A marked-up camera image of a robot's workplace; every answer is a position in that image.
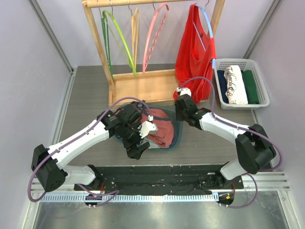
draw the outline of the white wall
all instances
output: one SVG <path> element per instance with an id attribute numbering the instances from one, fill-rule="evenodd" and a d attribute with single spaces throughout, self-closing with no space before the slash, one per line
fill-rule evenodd
<path id="1" fill-rule="evenodd" d="M 259 64 L 270 105 L 255 111 L 284 153 L 282 169 L 305 218 L 305 1 L 283 1 L 251 59 Z"/>
<path id="2" fill-rule="evenodd" d="M 33 150 L 51 142 L 69 73 L 28 1 L 2 1 L 0 31 L 0 225 L 20 229 Z"/>
<path id="3" fill-rule="evenodd" d="M 227 0 L 215 36 L 219 58 L 241 58 L 245 54 L 259 24 L 272 0 Z M 38 0 L 58 41 L 72 66 L 101 65 L 96 47 L 85 17 L 81 0 Z M 207 0 L 169 3 L 170 12 L 161 32 L 150 63 L 175 63 L 190 4 Z M 207 6 L 212 16 L 215 0 Z M 138 63 L 142 63 L 147 32 L 154 14 L 152 4 L 131 6 L 133 12 L 140 10 L 140 38 Z M 102 39 L 102 26 L 98 9 L 93 9 Z M 114 7 L 113 14 L 131 49 L 131 14 L 127 6 Z M 126 64 L 115 42 L 111 43 L 113 64 Z"/>

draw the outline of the red garment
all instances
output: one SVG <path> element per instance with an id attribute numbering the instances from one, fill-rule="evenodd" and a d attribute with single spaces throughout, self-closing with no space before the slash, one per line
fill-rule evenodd
<path id="1" fill-rule="evenodd" d="M 206 50 L 202 46 L 193 22 L 199 34 L 202 35 L 201 39 Z M 204 32 L 199 18 L 199 8 L 193 4 L 190 6 L 175 66 L 179 86 L 196 76 L 203 76 L 211 81 L 213 76 L 212 59 L 214 58 L 216 58 L 214 38 L 210 38 Z M 209 98 L 211 86 L 205 80 L 190 81 L 185 87 L 191 90 L 194 103 Z M 175 92 L 173 98 L 177 97 L 178 94 Z"/>
<path id="2" fill-rule="evenodd" d="M 168 118 L 167 114 L 160 109 L 151 109 L 152 115 L 160 118 Z M 142 114 L 141 123 L 147 121 L 148 118 L 145 114 Z M 173 124 L 171 121 L 156 120 L 152 121 L 158 127 L 158 131 L 155 135 L 147 135 L 147 138 L 154 141 L 160 147 L 169 147 L 173 141 Z"/>

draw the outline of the wooden frame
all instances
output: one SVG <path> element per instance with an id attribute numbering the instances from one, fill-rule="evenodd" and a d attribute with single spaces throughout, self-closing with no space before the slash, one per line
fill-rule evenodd
<path id="1" fill-rule="evenodd" d="M 174 2 L 186 0 L 129 0 L 129 5 L 149 4 L 161 2 Z M 213 34 L 215 35 L 218 22 L 224 7 L 225 0 L 216 0 L 213 15 L 211 19 L 211 26 Z M 137 73 L 134 76 L 132 73 L 115 74 L 113 79 L 110 74 L 107 58 L 102 46 L 102 42 L 94 21 L 91 8 L 107 7 L 107 6 L 124 6 L 128 4 L 127 0 L 83 0 L 82 4 L 88 20 L 94 42 L 99 53 L 101 63 L 103 65 L 107 81 L 109 83 L 109 105 L 115 101 L 131 96 L 143 99 L 147 102 L 164 102 L 172 101 L 173 93 L 177 88 L 178 82 L 175 77 L 175 69 L 160 70 L 146 72 L 146 74 Z"/>

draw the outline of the green hanger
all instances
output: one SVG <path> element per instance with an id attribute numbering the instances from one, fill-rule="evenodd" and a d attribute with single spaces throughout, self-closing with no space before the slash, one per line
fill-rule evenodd
<path id="1" fill-rule="evenodd" d="M 125 47 L 125 50 L 126 52 L 124 52 L 119 44 L 119 41 L 116 39 L 111 27 L 109 26 L 108 24 L 108 19 L 107 19 L 107 15 L 110 17 L 110 19 L 113 21 L 114 25 L 115 25 L 115 28 L 117 29 L 119 35 L 120 35 L 120 38 L 124 44 L 124 47 Z M 126 40 L 123 36 L 123 33 L 117 23 L 117 21 L 115 20 L 114 16 L 108 11 L 108 10 L 103 10 L 102 12 L 102 30 L 103 30 L 103 36 L 104 36 L 104 42 L 105 42 L 105 49 L 106 49 L 106 57 L 107 57 L 107 60 L 108 60 L 108 66 L 109 66 L 109 69 L 110 69 L 110 74 L 113 78 L 113 75 L 112 75 L 112 67 L 111 67 L 111 58 L 110 58 L 110 46 L 109 46 L 109 30 L 108 28 L 110 29 L 110 32 L 112 33 L 116 43 L 118 44 L 120 50 L 121 50 L 121 53 L 123 54 L 124 58 L 126 59 L 127 63 L 129 64 L 130 68 L 132 69 L 132 72 L 133 72 L 133 75 L 136 75 L 137 74 L 137 71 L 135 69 L 135 64 L 132 60 L 132 56 L 130 54 L 130 51 L 129 51 L 129 48 L 127 46 L 127 43 L 126 43 Z"/>

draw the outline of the light blue hanger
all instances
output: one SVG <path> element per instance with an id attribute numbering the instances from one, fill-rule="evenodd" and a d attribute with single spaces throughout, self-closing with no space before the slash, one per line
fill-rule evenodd
<path id="1" fill-rule="evenodd" d="M 208 28 L 209 28 L 209 34 L 210 34 L 210 38 L 213 38 L 213 31 L 212 31 L 211 23 L 210 23 L 210 20 L 209 20 L 208 15 L 206 14 L 205 9 L 204 9 L 204 8 L 203 8 L 201 5 L 199 5 L 199 4 L 196 4 L 195 6 L 197 6 L 197 7 L 198 7 L 198 8 L 201 10 L 201 12 L 203 13 L 204 18 L 205 18 L 206 23 L 207 23 Z M 202 44 L 202 46 L 203 46 L 203 48 L 204 48 L 204 50 L 205 50 L 205 46 L 204 46 L 204 44 L 203 44 L 203 41 L 202 41 L 202 39 L 201 39 L 201 37 L 200 37 L 200 34 L 199 34 L 199 32 L 198 32 L 197 28 L 196 28 L 196 31 L 197 31 L 197 34 L 198 34 L 198 36 L 199 36 L 200 40 L 201 40 L 201 44 Z M 212 59 L 212 68 L 214 69 L 214 68 L 215 68 L 215 66 L 216 66 L 216 59 L 214 58 L 214 59 Z"/>

